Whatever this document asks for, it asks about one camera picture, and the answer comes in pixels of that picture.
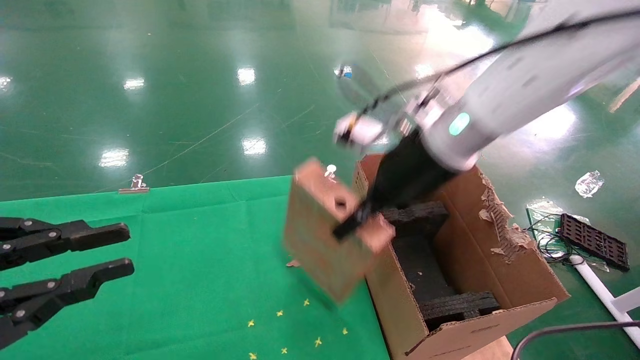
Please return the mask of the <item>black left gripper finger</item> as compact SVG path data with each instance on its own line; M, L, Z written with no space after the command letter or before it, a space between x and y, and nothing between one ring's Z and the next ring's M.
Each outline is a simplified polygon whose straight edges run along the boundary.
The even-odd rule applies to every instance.
M34 218L1 218L0 269L7 271L66 252L102 248L129 239L130 228L125 223L92 227L82 219L52 224Z
M67 306L95 298L100 287L108 281L125 278L134 271L133 261L121 258L75 269L60 278L3 287L0 348L6 349L38 330Z

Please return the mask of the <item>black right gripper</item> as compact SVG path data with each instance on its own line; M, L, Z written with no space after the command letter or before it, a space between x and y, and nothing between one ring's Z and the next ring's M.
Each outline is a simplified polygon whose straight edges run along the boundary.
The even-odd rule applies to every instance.
M338 241L364 225L374 212L400 208L425 198L458 175L432 156L423 134L412 132L381 158L375 180L361 202L333 230Z

